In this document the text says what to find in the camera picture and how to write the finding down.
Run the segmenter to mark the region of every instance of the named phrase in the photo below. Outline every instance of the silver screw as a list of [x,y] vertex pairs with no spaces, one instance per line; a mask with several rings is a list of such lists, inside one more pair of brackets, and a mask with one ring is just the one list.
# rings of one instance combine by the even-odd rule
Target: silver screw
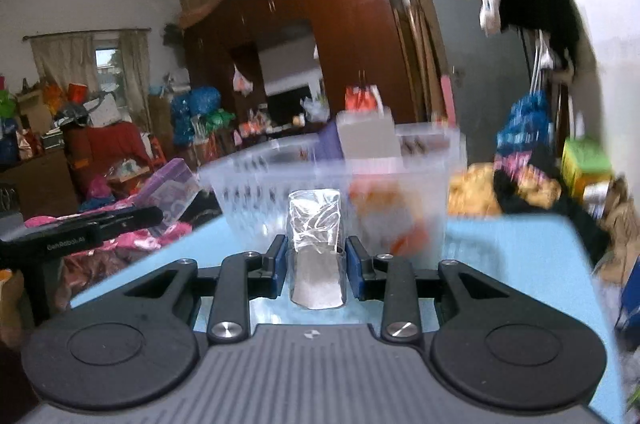
[[418,333],[418,327],[407,321],[397,321],[388,325],[386,331],[395,338],[410,338]]
[[237,338],[242,333],[242,327],[233,321],[221,321],[213,325],[213,335],[220,339]]

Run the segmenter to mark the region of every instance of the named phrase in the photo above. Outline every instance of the curtain rod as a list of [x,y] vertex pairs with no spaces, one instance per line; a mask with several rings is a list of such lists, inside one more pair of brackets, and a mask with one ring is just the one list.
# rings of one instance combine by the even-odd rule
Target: curtain rod
[[44,36],[58,36],[60,34],[82,34],[85,32],[120,32],[121,30],[145,30],[150,31],[150,27],[142,27],[139,29],[90,29],[90,30],[68,30],[66,32],[49,32],[47,34],[34,34],[32,36],[23,36],[22,41],[32,40],[33,38],[42,38]]

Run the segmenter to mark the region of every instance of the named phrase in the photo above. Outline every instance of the translucent white basket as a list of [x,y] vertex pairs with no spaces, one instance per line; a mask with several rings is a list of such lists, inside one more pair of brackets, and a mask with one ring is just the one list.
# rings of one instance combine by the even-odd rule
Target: translucent white basket
[[[259,144],[203,166],[198,172],[200,184],[214,191],[246,248],[260,251],[275,235],[287,232],[288,198],[293,191],[340,190],[345,234],[359,236],[372,254],[389,252],[391,240],[386,235],[396,228],[385,226],[393,226],[389,222],[396,219],[405,223],[410,218],[406,211],[412,211],[424,221],[429,235],[418,261],[432,267],[442,248],[449,176],[466,166],[466,151],[457,130],[426,123],[396,128],[403,154],[411,157],[316,162],[318,136],[300,135]],[[370,217],[363,224],[361,211],[350,200],[353,188],[363,184],[397,192],[406,198],[406,206],[382,216],[375,227]]]

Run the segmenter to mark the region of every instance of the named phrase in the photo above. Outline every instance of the gray ribbed surface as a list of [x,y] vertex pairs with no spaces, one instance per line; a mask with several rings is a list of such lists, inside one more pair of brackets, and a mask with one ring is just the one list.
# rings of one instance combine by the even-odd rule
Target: gray ribbed surface
[[171,395],[127,412],[79,415],[42,405],[29,424],[595,424],[583,409],[536,418],[490,413],[441,387],[408,347],[366,325],[259,325],[214,346]]

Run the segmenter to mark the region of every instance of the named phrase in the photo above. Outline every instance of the light blue tabletop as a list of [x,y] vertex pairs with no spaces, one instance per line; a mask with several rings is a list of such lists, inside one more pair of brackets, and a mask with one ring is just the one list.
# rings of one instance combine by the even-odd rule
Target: light blue tabletop
[[[72,306],[120,287],[178,258],[194,258],[200,267],[219,265],[228,255],[244,251],[224,217],[201,227],[156,254],[104,280],[76,296]],[[611,424],[623,422],[623,395],[618,354],[610,325],[593,291],[590,268],[574,229],[562,218],[529,215],[482,221],[451,219],[442,258],[456,258],[527,295],[547,303],[589,325],[607,349],[607,370],[591,408]],[[358,302],[348,291],[340,309],[310,311],[289,300],[285,283],[276,300],[251,302],[252,326],[258,323],[371,323],[379,330],[382,302]],[[210,299],[203,300],[196,329],[206,327]],[[435,330],[438,323],[431,300],[420,302],[422,326]]]

